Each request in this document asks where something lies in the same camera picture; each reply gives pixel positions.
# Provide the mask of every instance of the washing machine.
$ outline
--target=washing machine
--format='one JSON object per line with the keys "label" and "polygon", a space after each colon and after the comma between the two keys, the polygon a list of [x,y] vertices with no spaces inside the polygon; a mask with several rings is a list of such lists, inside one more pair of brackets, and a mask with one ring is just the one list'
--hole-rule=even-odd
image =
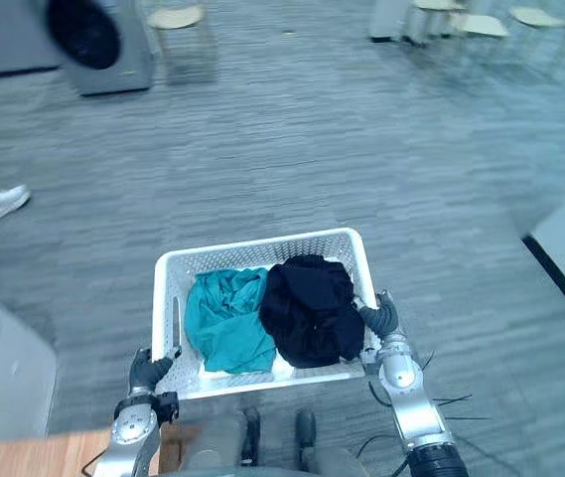
{"label": "washing machine", "polygon": [[154,63],[137,0],[36,0],[79,94],[147,89]]}

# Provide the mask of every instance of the black clothing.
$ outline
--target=black clothing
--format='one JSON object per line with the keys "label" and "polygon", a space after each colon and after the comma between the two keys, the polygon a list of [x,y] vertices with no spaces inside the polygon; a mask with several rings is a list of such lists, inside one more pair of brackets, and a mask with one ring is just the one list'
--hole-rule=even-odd
{"label": "black clothing", "polygon": [[352,304],[344,266],[319,255],[289,258],[269,271],[260,321],[282,357],[296,368],[317,368],[356,357],[363,322]]}

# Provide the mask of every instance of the black cable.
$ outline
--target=black cable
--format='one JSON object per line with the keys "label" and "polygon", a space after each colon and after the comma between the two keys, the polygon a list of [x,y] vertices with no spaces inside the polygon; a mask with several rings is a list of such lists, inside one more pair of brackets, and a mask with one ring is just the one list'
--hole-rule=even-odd
{"label": "black cable", "polygon": [[387,437],[396,437],[396,435],[394,435],[394,434],[378,434],[378,435],[374,435],[373,437],[371,437],[369,439],[366,439],[365,442],[361,445],[361,447],[357,451],[356,458],[359,459],[359,457],[361,456],[361,453],[368,447],[368,445],[371,442],[374,442],[377,439],[384,439],[384,438],[387,438]]}
{"label": "black cable", "polygon": [[92,477],[92,474],[88,474],[87,473],[87,468],[92,465],[94,462],[96,462],[96,459],[98,459],[100,456],[102,456],[105,453],[105,449],[103,449],[101,452],[99,452],[98,454],[96,454],[94,457],[92,457],[92,460],[90,460],[87,464],[85,464],[83,467],[81,467],[81,475],[83,475],[83,477]]}
{"label": "black cable", "polygon": [[434,400],[442,400],[443,402],[439,402],[437,404],[438,407],[442,406],[442,405],[447,405],[447,404],[451,404],[452,402],[458,402],[459,400],[467,400],[469,398],[471,398],[472,395],[465,395],[465,396],[461,396],[461,397],[457,397],[455,399],[434,399]]}
{"label": "black cable", "polygon": [[446,420],[490,420],[491,417],[446,417]]}
{"label": "black cable", "polygon": [[397,467],[397,469],[390,474],[390,477],[397,477],[401,472],[403,472],[403,469],[405,469],[407,466],[408,466],[408,459],[403,459],[401,465]]}
{"label": "black cable", "polygon": [[370,381],[368,381],[368,388],[370,389],[370,392],[372,393],[372,397],[376,399],[377,402],[379,402],[381,405],[383,405],[384,407],[392,407],[392,404],[389,402],[386,402],[385,400],[382,400],[376,393],[376,391],[374,390],[374,386],[372,385],[372,383]]}
{"label": "black cable", "polygon": [[428,365],[432,361],[432,358],[434,358],[434,350],[432,350],[432,353],[430,353],[430,358],[428,358],[428,360],[425,362],[425,365],[421,367],[421,371],[425,370],[428,367]]}

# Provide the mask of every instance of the white sneaker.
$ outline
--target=white sneaker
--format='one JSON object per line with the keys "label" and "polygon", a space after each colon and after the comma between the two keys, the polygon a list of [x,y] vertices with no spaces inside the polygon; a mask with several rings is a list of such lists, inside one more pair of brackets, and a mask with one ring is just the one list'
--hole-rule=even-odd
{"label": "white sneaker", "polygon": [[18,210],[31,198],[31,191],[22,185],[0,191],[0,219],[5,215]]}

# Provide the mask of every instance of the teal shirt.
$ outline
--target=teal shirt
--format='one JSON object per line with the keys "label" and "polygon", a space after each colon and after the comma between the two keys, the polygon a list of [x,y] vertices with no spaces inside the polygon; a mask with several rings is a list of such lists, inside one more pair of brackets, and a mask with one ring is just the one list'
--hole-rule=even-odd
{"label": "teal shirt", "polygon": [[207,371],[271,371],[275,343],[258,317],[266,269],[199,273],[190,290],[185,331]]}

